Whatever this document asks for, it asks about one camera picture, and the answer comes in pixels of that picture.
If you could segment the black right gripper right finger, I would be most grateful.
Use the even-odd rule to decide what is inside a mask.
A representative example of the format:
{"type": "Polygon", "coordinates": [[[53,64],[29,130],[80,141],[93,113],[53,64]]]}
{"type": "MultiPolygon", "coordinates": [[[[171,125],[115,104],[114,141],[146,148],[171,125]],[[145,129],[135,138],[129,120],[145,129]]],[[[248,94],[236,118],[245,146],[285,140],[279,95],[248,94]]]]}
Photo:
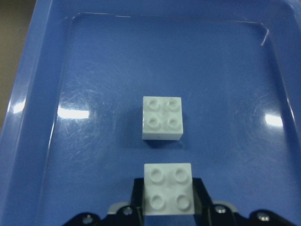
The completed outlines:
{"type": "Polygon", "coordinates": [[[192,179],[194,198],[194,219],[197,226],[209,225],[209,209],[212,205],[211,197],[200,178],[192,179]]]}

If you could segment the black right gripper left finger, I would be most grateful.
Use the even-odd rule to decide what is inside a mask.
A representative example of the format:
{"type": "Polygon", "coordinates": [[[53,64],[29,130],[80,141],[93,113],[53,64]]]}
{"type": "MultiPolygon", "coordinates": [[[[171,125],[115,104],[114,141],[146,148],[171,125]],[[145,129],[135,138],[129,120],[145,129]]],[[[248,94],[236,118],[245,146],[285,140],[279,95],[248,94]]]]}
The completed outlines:
{"type": "Polygon", "coordinates": [[[135,226],[143,226],[143,204],[144,204],[144,179],[135,178],[130,205],[134,212],[135,226]]]}

